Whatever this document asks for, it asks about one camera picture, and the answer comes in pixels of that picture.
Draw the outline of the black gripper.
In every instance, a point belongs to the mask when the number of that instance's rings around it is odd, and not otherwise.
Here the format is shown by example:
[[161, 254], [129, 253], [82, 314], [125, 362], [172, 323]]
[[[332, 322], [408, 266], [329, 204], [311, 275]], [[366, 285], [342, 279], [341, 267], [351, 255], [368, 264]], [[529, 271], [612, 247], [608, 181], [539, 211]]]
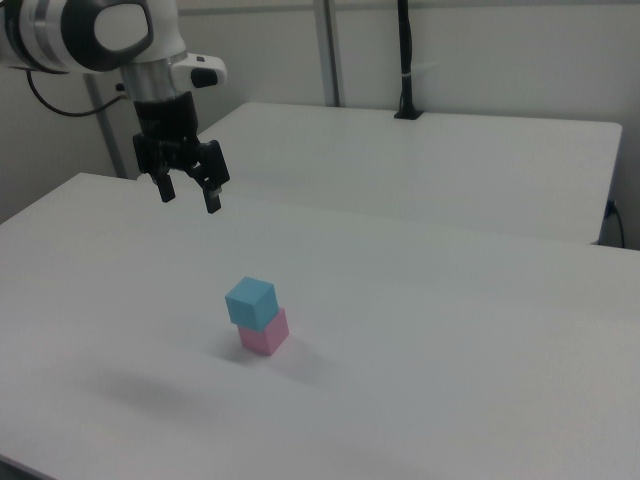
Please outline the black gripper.
[[221, 186], [230, 180], [218, 141], [201, 142], [198, 117], [190, 93], [158, 101], [134, 103], [141, 132], [133, 137], [141, 172], [149, 175], [163, 203], [175, 198], [172, 170], [182, 171], [202, 188], [206, 210], [221, 209]]

